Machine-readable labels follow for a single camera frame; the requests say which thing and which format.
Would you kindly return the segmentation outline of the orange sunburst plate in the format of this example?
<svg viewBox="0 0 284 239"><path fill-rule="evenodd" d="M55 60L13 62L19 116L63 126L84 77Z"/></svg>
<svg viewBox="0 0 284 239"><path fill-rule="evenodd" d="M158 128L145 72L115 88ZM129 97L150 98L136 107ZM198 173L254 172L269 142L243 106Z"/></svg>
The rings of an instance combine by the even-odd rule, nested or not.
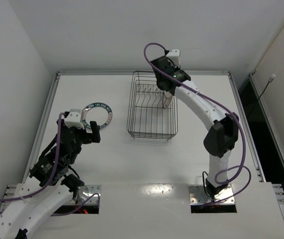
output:
<svg viewBox="0 0 284 239"><path fill-rule="evenodd" d="M162 100L162 104L163 104L163 109L167 109L170 104L171 101L173 99L173 95L170 92L163 92L163 100Z"/></svg>

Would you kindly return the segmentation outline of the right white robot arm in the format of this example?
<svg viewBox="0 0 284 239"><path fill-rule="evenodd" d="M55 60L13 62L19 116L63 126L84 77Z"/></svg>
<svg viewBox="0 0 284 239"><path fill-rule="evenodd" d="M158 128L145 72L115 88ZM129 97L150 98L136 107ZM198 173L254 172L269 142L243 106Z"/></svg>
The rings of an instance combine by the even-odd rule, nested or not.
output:
<svg viewBox="0 0 284 239"><path fill-rule="evenodd" d="M209 153L206 194L214 199L228 186L227 169L231 150L238 140L238 125L223 108L199 95L199 90L185 71L174 67L166 56L150 62L160 90L169 92L186 104L203 122L208 133L203 140Z"/></svg>

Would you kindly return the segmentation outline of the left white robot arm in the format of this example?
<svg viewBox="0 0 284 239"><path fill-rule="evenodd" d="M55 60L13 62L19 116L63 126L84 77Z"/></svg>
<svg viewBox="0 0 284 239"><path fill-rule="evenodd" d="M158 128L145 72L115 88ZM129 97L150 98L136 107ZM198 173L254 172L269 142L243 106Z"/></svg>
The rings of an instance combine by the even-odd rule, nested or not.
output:
<svg viewBox="0 0 284 239"><path fill-rule="evenodd" d="M90 122L91 132L80 120L59 118L58 132L42 151L25 182L12 198L2 199L7 206L0 212L0 239L29 239L50 217L62 216L56 211L67 202L76 206L65 215L81 209L93 201L99 206L100 194L90 191L74 173L68 173L82 145L99 143L99 126Z"/></svg>

